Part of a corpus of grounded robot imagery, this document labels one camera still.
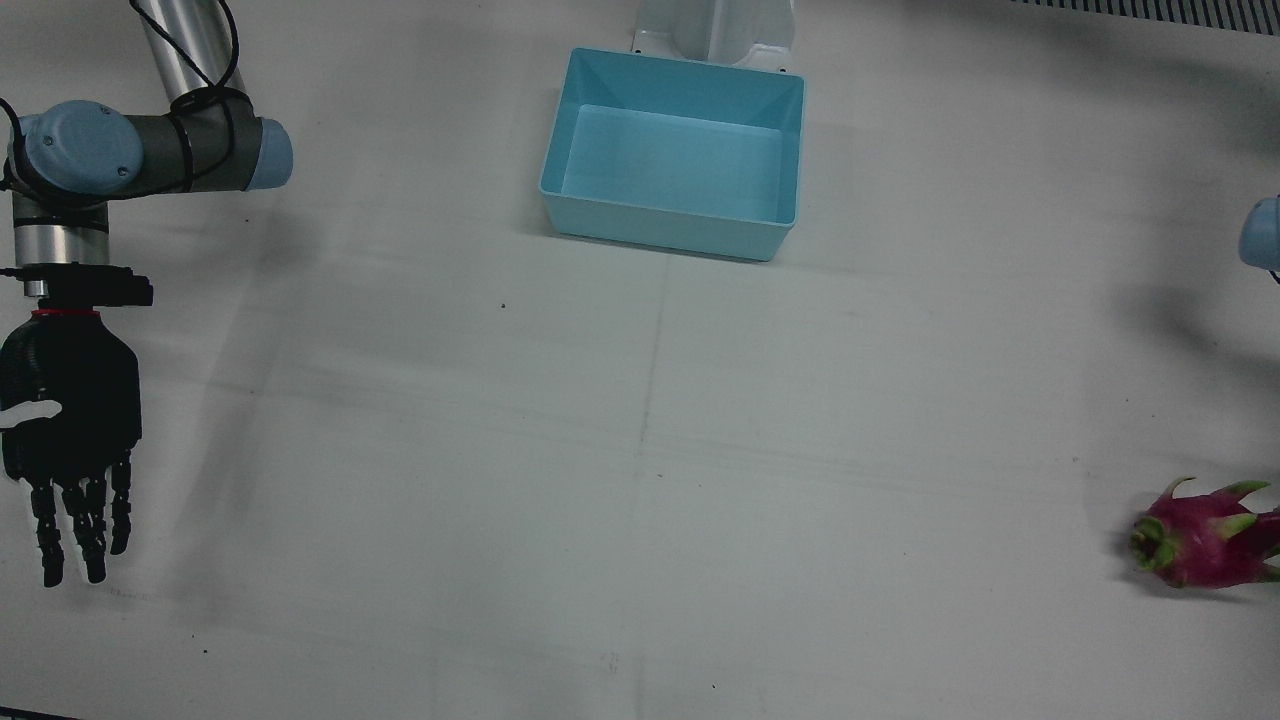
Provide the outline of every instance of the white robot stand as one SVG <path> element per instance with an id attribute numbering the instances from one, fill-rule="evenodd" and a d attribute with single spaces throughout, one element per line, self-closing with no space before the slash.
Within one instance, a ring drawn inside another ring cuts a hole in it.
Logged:
<path id="1" fill-rule="evenodd" d="M 644 0 L 631 49 L 762 70 L 786 70 L 792 0 Z"/>

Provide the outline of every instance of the pink dragon fruit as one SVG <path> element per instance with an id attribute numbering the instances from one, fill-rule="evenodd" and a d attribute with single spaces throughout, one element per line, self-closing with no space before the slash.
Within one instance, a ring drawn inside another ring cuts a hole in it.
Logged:
<path id="1" fill-rule="evenodd" d="M 1138 566 L 1175 588 L 1280 582 L 1280 568 L 1263 562 L 1280 555 L 1280 509 L 1253 514 L 1240 505 L 1267 483 L 1235 483 L 1210 495 L 1175 498 L 1174 489 L 1190 479 L 1169 486 L 1134 523 L 1129 550 Z"/>

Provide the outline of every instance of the black cable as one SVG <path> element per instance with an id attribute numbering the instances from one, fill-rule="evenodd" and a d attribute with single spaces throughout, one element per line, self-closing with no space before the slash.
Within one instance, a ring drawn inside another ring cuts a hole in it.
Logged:
<path id="1" fill-rule="evenodd" d="M 22 119 L 18 118 L 17 110 L 8 100 L 0 97 L 0 108 L 4 108 L 4 114 L 9 117 L 9 127 L 12 128 L 13 141 L 17 143 L 22 140 Z M 0 191 L 5 191 L 13 187 L 13 181 L 9 177 L 9 159 L 4 160 L 4 177 L 0 177 Z"/>
<path id="2" fill-rule="evenodd" d="M 218 0 L 218 5 L 223 9 L 223 17 L 227 18 L 227 29 L 232 36 L 232 56 L 227 60 L 227 69 L 223 72 L 223 77 L 218 78 L 214 86 L 225 87 L 239 65 L 239 31 L 236 28 L 236 17 L 232 15 L 232 9 L 227 5 L 227 0 Z"/>

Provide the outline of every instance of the blue joint cap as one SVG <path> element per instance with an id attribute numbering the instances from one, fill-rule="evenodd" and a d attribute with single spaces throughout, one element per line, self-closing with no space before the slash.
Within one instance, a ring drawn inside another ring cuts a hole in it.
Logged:
<path id="1" fill-rule="evenodd" d="M 262 122 L 262 143 L 257 149 L 257 167 L 244 190 L 269 190 L 289 182 L 293 174 L 293 143 L 284 126 L 268 119 Z"/>
<path id="2" fill-rule="evenodd" d="M 1240 260 L 1263 270 L 1280 270 L 1280 201 L 1260 200 L 1240 231 Z"/>
<path id="3" fill-rule="evenodd" d="M 70 100 L 23 118 L 31 168 L 68 192 L 106 195 L 142 169 L 142 138 L 124 115 L 99 102 Z"/>

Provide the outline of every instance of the white tabletop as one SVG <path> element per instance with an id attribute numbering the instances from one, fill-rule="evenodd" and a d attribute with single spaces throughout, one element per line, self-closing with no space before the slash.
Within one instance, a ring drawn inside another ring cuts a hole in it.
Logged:
<path id="1" fill-rule="evenodd" d="M 1123 538 L 1176 477 L 1280 479 L 1280 287 L 1235 250 L 1280 40 L 797 5 L 800 217 L 748 264 L 550 229 L 564 63 L 635 3 L 236 3 L 296 174 L 113 205 L 156 286 L 104 313 L 133 544 L 44 589 L 0 483 L 0 705 L 1275 716 L 1277 589 L 1178 593 Z M 23 113 L 165 109 L 124 3 L 5 3 L 0 68 Z"/>

